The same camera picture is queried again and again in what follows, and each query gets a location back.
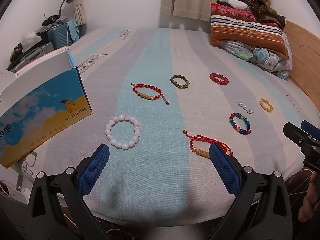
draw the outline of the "wooden bed frame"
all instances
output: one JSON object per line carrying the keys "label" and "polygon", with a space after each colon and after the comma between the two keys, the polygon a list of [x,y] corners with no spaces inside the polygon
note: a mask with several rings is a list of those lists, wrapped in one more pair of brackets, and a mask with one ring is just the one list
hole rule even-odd
{"label": "wooden bed frame", "polygon": [[289,79],[320,111],[320,38],[288,20],[284,32],[293,55],[293,71]]}

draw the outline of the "red bead bracelet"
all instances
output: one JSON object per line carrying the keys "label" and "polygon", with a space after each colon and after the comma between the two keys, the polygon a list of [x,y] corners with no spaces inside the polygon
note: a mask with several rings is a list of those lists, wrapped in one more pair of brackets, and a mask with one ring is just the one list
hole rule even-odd
{"label": "red bead bracelet", "polygon": [[221,148],[224,150],[225,153],[227,153],[227,151],[229,152],[229,155],[230,156],[233,156],[233,152],[231,151],[230,147],[228,145],[226,145],[225,143],[223,142],[219,142],[215,139],[210,139],[206,136],[202,136],[202,135],[196,135],[196,136],[190,136],[188,135],[187,131],[186,130],[183,130],[183,133],[188,137],[190,138],[190,149],[192,152],[202,156],[202,157],[205,157],[205,158],[208,158],[210,159],[210,155],[208,152],[204,151],[204,150],[201,150],[201,149],[197,149],[196,147],[193,147],[193,141],[202,141],[202,142],[208,142],[210,144],[212,143],[218,143]]}
{"label": "red bead bracelet", "polygon": [[[160,98],[160,96],[161,96],[161,97],[163,98],[163,100],[165,101],[165,103],[166,103],[167,105],[169,105],[169,102],[165,99],[162,91],[161,91],[159,88],[154,87],[154,86],[151,86],[151,85],[145,85],[145,84],[133,84],[133,83],[131,83],[131,85],[133,86],[133,92],[135,92],[135,93],[136,93],[138,96],[140,96],[141,98],[145,98],[145,99],[148,99],[148,100],[156,100],[156,99]],[[136,88],[150,88],[150,89],[158,92],[159,95],[157,95],[157,96],[155,96],[155,97],[148,96],[148,95],[146,95],[146,94],[142,94],[142,93],[138,92],[138,91],[136,90]]]}
{"label": "red bead bracelet", "polygon": [[217,83],[217,84],[219,84],[219,85],[228,85],[228,84],[229,84],[229,80],[228,80],[225,76],[220,75],[220,74],[218,74],[218,73],[211,73],[211,74],[210,74],[210,79],[211,79],[213,82],[215,82],[215,83]]}

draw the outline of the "pillow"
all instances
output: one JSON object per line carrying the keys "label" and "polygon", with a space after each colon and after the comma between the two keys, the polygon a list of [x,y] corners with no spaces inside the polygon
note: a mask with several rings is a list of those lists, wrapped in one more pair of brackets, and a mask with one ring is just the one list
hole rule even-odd
{"label": "pillow", "polygon": [[265,48],[289,59],[282,31],[276,24],[258,23],[250,12],[212,2],[210,43],[218,46],[227,41]]}
{"label": "pillow", "polygon": [[228,7],[250,12],[249,6],[244,2],[238,0],[219,0],[217,3],[220,5],[224,5],[221,2],[228,4],[226,5]]}

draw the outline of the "brown blanket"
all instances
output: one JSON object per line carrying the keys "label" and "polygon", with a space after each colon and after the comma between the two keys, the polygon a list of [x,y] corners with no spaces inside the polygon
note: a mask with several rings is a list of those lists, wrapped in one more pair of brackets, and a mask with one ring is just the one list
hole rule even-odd
{"label": "brown blanket", "polygon": [[278,15],[277,11],[271,8],[270,0],[239,0],[246,3],[257,21],[260,23],[276,23],[281,30],[285,27],[285,17]]}

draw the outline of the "gold tube charm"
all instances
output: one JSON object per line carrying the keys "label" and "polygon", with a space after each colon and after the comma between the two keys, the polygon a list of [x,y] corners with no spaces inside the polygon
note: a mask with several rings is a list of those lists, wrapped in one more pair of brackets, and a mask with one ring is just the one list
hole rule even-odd
{"label": "gold tube charm", "polygon": [[200,156],[202,156],[202,157],[205,157],[205,158],[210,159],[209,153],[206,152],[206,151],[204,151],[204,150],[197,149],[196,154],[198,154],[198,155],[200,155]]}
{"label": "gold tube charm", "polygon": [[139,96],[140,96],[141,98],[145,98],[145,99],[151,100],[151,96],[148,96],[148,95],[146,95],[146,94],[140,93]]}

